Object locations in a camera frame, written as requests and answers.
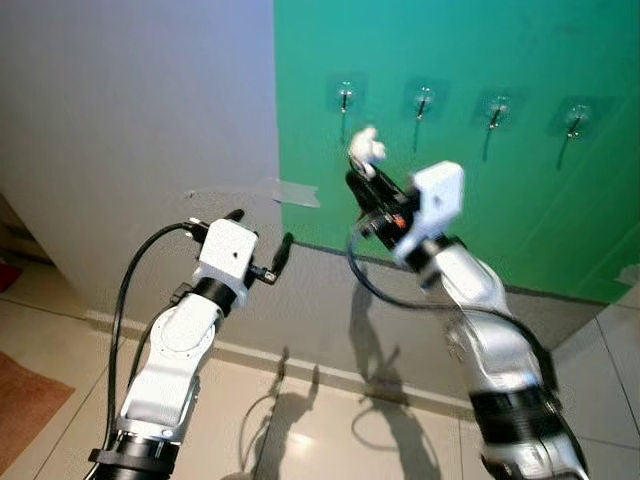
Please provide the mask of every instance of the small white object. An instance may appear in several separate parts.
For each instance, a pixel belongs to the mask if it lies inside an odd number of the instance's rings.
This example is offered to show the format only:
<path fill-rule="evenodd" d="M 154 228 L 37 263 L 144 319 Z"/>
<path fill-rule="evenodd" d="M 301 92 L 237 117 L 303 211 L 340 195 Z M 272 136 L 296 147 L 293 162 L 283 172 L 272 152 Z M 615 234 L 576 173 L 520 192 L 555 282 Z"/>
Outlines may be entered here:
<path fill-rule="evenodd" d="M 233 307 L 247 304 L 247 287 L 244 277 L 249 268 L 258 236 L 251 230 L 231 220 L 216 220 L 209 226 L 193 272 L 194 284 L 201 278 L 213 278 L 224 283 L 236 294 Z"/>
<path fill-rule="evenodd" d="M 440 162 L 413 176 L 413 186 L 420 191 L 420 210 L 413 225 L 393 249 L 396 263 L 404 259 L 427 238 L 442 235 L 449 223 L 462 211 L 464 171 L 453 162 Z"/>
<path fill-rule="evenodd" d="M 372 165 L 382 162 L 387 156 L 384 143 L 376 141 L 377 135 L 374 127 L 367 127 L 353 136 L 349 146 L 349 157 L 367 180 L 376 174 Z"/>

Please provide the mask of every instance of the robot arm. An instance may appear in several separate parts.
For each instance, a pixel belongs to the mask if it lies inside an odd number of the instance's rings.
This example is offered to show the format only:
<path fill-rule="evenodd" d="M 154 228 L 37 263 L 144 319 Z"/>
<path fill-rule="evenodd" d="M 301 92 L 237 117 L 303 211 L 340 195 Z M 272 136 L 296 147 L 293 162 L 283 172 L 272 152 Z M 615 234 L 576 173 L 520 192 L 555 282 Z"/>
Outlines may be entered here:
<path fill-rule="evenodd" d="M 441 278 L 462 310 L 447 322 L 445 339 L 482 432 L 485 467 L 497 479 L 586 480 L 580 445 L 555 396 L 549 352 L 513 318 L 496 273 L 444 234 L 462 208 L 462 168 L 442 162 L 422 170 L 405 193 L 369 161 L 377 158 L 363 143 L 373 141 L 375 130 L 356 135 L 349 151 L 355 168 L 347 184 L 372 219 L 360 233 L 375 233 L 423 288 Z"/>
<path fill-rule="evenodd" d="M 239 220 L 241 211 L 233 216 Z M 189 236 L 202 245 L 194 287 L 162 312 L 150 333 L 145 366 L 131 384 L 115 422 L 115 440 L 95 449 L 97 480 L 165 480 L 173 472 L 200 390 L 198 372 L 216 332 L 232 309 L 247 304 L 248 289 L 274 284 L 293 237 L 287 234 L 271 269 L 253 265 L 258 235 L 236 221 L 190 221 Z"/>

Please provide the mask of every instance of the wall hook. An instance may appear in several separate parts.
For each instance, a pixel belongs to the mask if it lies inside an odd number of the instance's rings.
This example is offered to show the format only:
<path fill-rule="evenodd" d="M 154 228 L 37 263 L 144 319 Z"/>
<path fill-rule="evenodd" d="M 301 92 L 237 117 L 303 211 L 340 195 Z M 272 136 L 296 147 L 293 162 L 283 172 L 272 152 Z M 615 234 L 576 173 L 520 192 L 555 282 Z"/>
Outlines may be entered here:
<path fill-rule="evenodd" d="M 567 114 L 566 123 L 569 126 L 567 138 L 578 138 L 580 136 L 579 127 L 589 119 L 589 107 L 587 105 L 576 105 Z"/>
<path fill-rule="evenodd" d="M 353 100 L 353 87 L 351 86 L 351 82 L 342 82 L 338 96 L 340 98 L 340 111 L 344 115 L 347 113 L 347 108 Z"/>
<path fill-rule="evenodd" d="M 500 117 L 509 111 L 508 98 L 497 97 L 491 106 L 491 120 L 489 120 L 489 129 L 494 130 L 500 126 Z"/>
<path fill-rule="evenodd" d="M 435 97 L 435 92 L 433 89 L 429 87 L 422 87 L 420 89 L 420 93 L 416 98 L 416 103 L 418 104 L 418 113 L 416 115 L 416 120 L 422 120 L 426 110 L 429 108 L 431 102 Z"/>

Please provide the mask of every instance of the doormat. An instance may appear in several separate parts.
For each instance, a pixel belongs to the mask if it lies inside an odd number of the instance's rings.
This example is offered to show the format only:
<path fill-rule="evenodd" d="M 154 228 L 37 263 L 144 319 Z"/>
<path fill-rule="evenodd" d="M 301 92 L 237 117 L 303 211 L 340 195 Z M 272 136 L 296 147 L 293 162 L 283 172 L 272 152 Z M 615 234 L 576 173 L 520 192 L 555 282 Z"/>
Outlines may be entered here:
<path fill-rule="evenodd" d="M 0 476 L 74 392 L 0 352 Z"/>
<path fill-rule="evenodd" d="M 18 279 L 21 273 L 22 270 L 19 268 L 0 263 L 0 292 L 4 292 L 9 288 L 11 284 Z"/>

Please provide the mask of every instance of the green wall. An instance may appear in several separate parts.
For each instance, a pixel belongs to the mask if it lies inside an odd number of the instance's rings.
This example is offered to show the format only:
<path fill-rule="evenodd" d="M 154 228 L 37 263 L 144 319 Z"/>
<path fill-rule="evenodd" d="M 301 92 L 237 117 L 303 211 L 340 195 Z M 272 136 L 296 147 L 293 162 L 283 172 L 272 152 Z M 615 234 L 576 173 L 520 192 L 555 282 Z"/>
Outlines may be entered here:
<path fill-rule="evenodd" d="M 358 213 L 333 98 L 344 78 L 356 84 L 346 143 L 376 125 L 398 183 L 441 160 L 463 165 L 465 209 L 453 233 L 506 283 L 616 299 L 628 287 L 614 279 L 640 262 L 638 18 L 637 0 L 276 0 L 280 175 L 318 186 L 321 203 L 283 205 L 285 228 L 344 249 Z M 423 78 L 436 99 L 414 149 L 406 90 Z M 483 157 L 479 98 L 502 90 L 512 116 Z M 558 169 L 554 118 L 570 96 L 593 97 L 593 115 Z"/>

